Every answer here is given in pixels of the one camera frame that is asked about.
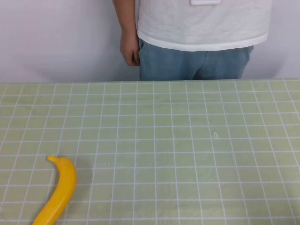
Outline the person's right hand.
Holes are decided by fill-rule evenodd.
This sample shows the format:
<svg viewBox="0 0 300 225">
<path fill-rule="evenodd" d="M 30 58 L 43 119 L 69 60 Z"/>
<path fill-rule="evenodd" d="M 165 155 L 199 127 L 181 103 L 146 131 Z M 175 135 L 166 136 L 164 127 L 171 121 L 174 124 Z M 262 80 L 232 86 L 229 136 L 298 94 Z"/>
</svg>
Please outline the person's right hand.
<svg viewBox="0 0 300 225">
<path fill-rule="evenodd" d="M 136 34 L 122 33 L 120 39 L 120 52 L 129 66 L 139 66 L 139 41 Z"/>
</svg>

